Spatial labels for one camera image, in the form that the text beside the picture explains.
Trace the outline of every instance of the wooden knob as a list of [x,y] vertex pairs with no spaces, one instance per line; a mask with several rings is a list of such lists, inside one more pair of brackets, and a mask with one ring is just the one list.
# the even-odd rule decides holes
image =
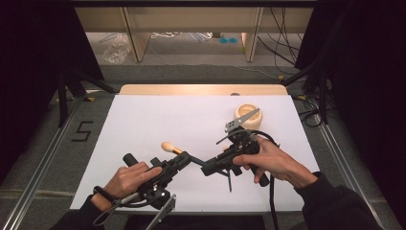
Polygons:
[[162,150],[167,151],[167,152],[173,152],[176,154],[182,153],[182,150],[176,148],[173,144],[171,144],[169,142],[163,142],[161,144],[161,148],[162,148]]
[[169,143],[169,142],[163,142],[163,143],[161,144],[161,148],[162,148],[162,150],[164,150],[164,151],[172,152],[173,149],[174,149],[174,146],[173,146],[171,143]]

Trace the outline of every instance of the white paper sheet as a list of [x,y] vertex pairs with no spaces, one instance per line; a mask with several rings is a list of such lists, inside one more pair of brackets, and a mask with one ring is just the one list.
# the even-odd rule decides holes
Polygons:
[[[131,152],[138,161],[158,157],[170,160],[175,155],[161,149],[171,142],[181,150],[209,160],[231,142],[215,143],[226,133],[224,126],[233,120],[241,104],[256,104],[263,113],[260,130],[270,134],[281,148],[311,171],[319,168],[290,96],[116,96],[79,184],[71,209],[79,209],[96,185],[104,186]],[[205,176],[190,163],[176,175],[167,190],[177,195],[173,212],[268,212],[269,188],[253,183],[253,174],[243,170],[232,174],[230,193],[226,176]],[[300,211],[302,198],[285,181],[276,180],[277,211]],[[148,206],[137,211],[156,211]]]

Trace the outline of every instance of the blue object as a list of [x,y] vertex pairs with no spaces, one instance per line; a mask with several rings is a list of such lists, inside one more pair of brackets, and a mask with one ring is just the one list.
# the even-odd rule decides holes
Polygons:
[[220,43],[237,43],[238,42],[238,40],[236,39],[236,38],[229,38],[229,39],[227,39],[227,38],[224,38],[224,37],[221,37],[219,40],[218,40]]
[[232,38],[229,39],[229,42],[230,43],[237,43],[237,39],[232,37]]
[[218,41],[220,43],[227,43],[227,38],[221,37]]

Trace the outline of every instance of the black glove strap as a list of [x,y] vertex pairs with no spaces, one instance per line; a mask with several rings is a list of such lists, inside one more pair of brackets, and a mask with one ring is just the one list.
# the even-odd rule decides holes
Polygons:
[[111,203],[114,203],[116,200],[117,200],[117,198],[116,197],[114,197],[114,196],[112,196],[110,193],[108,193],[108,192],[106,192],[102,187],[100,187],[100,186],[96,186],[94,189],[93,189],[93,194],[95,194],[95,193],[99,193],[99,194],[101,194],[104,198],[106,198],[108,201],[110,201]]

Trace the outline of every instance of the black handle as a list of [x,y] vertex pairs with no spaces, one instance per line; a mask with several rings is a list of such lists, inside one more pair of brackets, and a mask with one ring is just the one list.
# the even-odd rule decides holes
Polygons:
[[131,167],[135,164],[138,164],[137,159],[135,159],[135,157],[131,154],[131,153],[127,153],[124,157],[123,160],[125,161],[126,165],[128,167]]
[[[250,164],[250,168],[251,168],[251,171],[253,172],[253,174],[255,174],[255,172],[256,172],[257,169],[258,169],[258,166],[256,166],[256,165],[251,165],[251,164]],[[261,187],[268,186],[268,184],[269,184],[269,179],[268,179],[268,176],[266,176],[265,173],[260,177],[260,179],[259,179],[259,184],[260,184]]]

